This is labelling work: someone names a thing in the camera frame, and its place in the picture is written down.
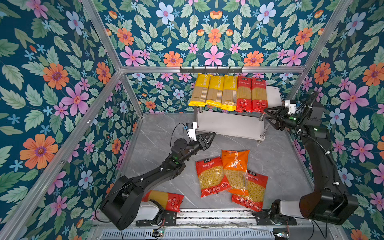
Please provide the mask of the yellow spaghetti package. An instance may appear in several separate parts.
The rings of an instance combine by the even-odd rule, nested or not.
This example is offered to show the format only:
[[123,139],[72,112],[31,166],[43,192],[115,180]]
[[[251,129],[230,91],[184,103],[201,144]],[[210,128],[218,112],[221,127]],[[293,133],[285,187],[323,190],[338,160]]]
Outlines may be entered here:
[[222,110],[233,112],[237,109],[237,84],[237,77],[225,75],[221,102]]
[[206,105],[210,79],[211,75],[198,74],[189,106],[204,107]]
[[222,105],[222,95],[224,89],[224,76],[211,76],[207,93],[206,104],[216,108]]

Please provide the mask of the white two-tier shelf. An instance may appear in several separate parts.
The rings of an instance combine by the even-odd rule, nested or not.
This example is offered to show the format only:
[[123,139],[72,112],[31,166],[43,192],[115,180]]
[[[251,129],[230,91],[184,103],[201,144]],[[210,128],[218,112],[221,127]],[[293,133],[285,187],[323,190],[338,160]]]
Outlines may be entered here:
[[219,135],[253,139],[259,142],[265,140],[269,125],[264,121],[262,113],[219,113],[194,107],[194,121],[197,130],[215,132]]

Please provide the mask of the red spaghetti package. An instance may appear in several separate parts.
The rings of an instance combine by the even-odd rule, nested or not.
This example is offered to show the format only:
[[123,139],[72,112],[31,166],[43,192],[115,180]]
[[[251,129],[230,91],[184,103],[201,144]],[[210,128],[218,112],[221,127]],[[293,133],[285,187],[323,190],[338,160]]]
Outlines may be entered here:
[[268,108],[266,81],[259,78],[252,78],[251,86],[252,111],[263,113]]
[[180,212],[184,197],[184,195],[180,194],[152,190],[143,197],[142,202],[154,200],[166,211]]
[[252,112],[252,79],[239,76],[237,84],[237,112],[251,113]]

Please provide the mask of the orange macaroni bag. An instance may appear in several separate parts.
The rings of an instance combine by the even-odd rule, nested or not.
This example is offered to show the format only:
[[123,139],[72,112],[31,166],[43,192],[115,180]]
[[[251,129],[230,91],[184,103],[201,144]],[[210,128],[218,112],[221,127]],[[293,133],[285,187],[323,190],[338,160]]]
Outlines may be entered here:
[[223,161],[224,174],[227,177],[230,193],[234,195],[248,196],[248,157],[249,150],[246,151],[226,151],[222,150],[221,159]]

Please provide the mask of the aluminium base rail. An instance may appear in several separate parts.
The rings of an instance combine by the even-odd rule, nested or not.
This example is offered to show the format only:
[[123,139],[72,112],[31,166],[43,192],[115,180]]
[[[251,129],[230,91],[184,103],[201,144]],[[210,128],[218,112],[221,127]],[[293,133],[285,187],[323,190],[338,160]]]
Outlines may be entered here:
[[296,219],[274,225],[248,209],[183,209],[165,224],[119,231],[113,224],[93,227],[90,240],[346,240],[341,227]]

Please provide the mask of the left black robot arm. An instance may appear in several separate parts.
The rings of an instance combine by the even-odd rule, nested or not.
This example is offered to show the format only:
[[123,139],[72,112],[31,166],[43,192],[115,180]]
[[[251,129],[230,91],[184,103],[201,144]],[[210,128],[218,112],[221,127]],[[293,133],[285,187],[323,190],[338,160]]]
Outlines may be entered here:
[[101,212],[117,227],[126,229],[137,217],[143,197],[158,185],[179,176],[185,169],[185,161],[198,151],[210,148],[216,133],[205,133],[187,142],[177,139],[171,153],[157,168],[137,177],[118,178],[100,205]]

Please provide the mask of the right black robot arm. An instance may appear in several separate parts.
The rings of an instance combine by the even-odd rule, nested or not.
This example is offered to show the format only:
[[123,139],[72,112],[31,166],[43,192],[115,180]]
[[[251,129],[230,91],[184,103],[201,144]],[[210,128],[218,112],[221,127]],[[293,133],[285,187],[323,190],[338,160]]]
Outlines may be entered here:
[[338,173],[331,151],[329,130],[322,125],[325,106],[313,92],[300,106],[286,101],[279,107],[264,110],[266,120],[276,130],[293,130],[307,150],[312,164],[314,191],[298,201],[275,200],[266,218],[273,224],[290,224],[294,219],[308,219],[342,225],[358,208],[358,199],[349,194]]

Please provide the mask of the black wall hook rack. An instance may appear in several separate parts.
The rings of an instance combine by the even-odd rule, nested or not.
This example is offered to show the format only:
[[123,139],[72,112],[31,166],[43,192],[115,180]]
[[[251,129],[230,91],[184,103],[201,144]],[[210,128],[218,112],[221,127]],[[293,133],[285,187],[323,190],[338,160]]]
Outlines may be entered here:
[[228,75],[228,74],[238,74],[243,72],[243,67],[180,67],[180,73],[187,74],[218,74],[218,75]]

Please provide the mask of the red macaroni bag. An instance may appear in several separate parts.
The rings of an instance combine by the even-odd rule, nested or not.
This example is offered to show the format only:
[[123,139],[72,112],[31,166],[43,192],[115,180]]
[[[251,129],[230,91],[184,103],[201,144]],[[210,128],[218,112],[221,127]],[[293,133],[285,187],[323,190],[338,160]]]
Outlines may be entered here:
[[220,157],[196,162],[196,170],[202,198],[231,189]]
[[255,212],[261,212],[268,183],[268,176],[248,170],[248,195],[232,195],[232,202]]

